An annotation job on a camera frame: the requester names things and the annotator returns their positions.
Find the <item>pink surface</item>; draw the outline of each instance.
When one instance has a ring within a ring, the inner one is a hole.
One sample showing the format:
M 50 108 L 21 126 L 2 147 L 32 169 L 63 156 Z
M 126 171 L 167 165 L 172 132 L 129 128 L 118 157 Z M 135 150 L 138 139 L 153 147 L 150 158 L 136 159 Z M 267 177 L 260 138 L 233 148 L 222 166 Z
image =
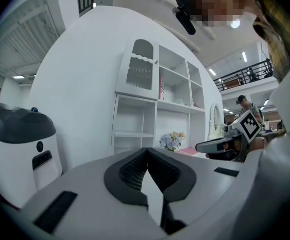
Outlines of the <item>pink surface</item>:
M 181 150 L 176 150 L 175 153 L 179 153 L 179 154 L 182 154 L 182 155 L 189 155 L 189 154 L 187 154 L 185 152 L 182 152 Z
M 179 150 L 179 151 L 181 151 L 181 152 L 183 152 L 183 153 L 186 153 L 187 155 L 195 155 L 195 154 L 197 154 L 198 152 L 197 151 L 195 151 L 193 148 L 191 148 L 191 147 L 188 147 L 188 148 L 183 148 L 183 149 L 181 149 L 181 150 Z

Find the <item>flower bouquet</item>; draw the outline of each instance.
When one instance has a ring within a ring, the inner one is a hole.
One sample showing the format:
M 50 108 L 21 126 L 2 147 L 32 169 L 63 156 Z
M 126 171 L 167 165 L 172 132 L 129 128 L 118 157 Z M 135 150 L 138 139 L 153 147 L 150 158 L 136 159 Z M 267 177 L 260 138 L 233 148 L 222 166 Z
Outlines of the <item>flower bouquet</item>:
M 166 135 L 162 135 L 160 138 L 160 148 L 169 151 L 175 151 L 177 147 L 181 146 L 181 141 L 185 139 L 185 135 L 182 132 L 172 132 Z

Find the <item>curved white wall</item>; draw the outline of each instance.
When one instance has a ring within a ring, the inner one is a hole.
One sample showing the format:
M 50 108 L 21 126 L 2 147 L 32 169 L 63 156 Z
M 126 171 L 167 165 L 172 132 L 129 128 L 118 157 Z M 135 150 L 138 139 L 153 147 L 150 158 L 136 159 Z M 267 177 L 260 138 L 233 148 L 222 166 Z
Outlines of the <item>curved white wall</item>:
M 110 155 L 114 91 L 132 33 L 156 40 L 200 69 L 206 97 L 206 137 L 211 104 L 217 102 L 222 109 L 221 95 L 211 77 L 174 35 L 132 10 L 97 6 L 52 46 L 30 92 L 29 106 L 38 107 L 55 124 L 64 171 Z

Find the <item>black button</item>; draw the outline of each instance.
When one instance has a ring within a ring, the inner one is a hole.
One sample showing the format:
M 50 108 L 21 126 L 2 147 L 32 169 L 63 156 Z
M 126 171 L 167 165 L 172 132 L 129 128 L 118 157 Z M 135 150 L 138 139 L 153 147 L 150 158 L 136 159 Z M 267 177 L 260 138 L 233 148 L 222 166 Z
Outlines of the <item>black button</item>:
M 37 148 L 37 151 L 38 152 L 42 152 L 43 149 L 44 149 L 44 145 L 43 145 L 43 142 L 39 141 L 36 145 L 36 148 Z

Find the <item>black slot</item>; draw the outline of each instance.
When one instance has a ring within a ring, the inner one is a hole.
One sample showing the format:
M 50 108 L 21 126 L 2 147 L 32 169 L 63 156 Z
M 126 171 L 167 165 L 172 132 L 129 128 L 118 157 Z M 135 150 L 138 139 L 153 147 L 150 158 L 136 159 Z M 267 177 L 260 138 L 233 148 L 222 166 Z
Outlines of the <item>black slot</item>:
M 239 173 L 239 171 L 237 171 L 237 170 L 230 170 L 230 169 L 226 169 L 226 168 L 222 168 L 222 167 L 217 167 L 216 169 L 214 169 L 214 172 L 233 176 L 233 177 L 237 177 L 237 175 Z
M 51 234 L 76 197 L 76 193 L 70 191 L 62 192 L 35 220 L 34 224 L 45 232 Z
M 104 174 L 108 191 L 119 201 L 128 205 L 148 207 L 147 197 L 141 192 L 147 171 L 145 148 L 112 164 Z
M 45 151 L 44 153 L 38 154 L 37 156 L 34 156 L 31 162 L 33 170 L 40 167 L 50 159 L 52 159 L 52 156 L 49 150 Z

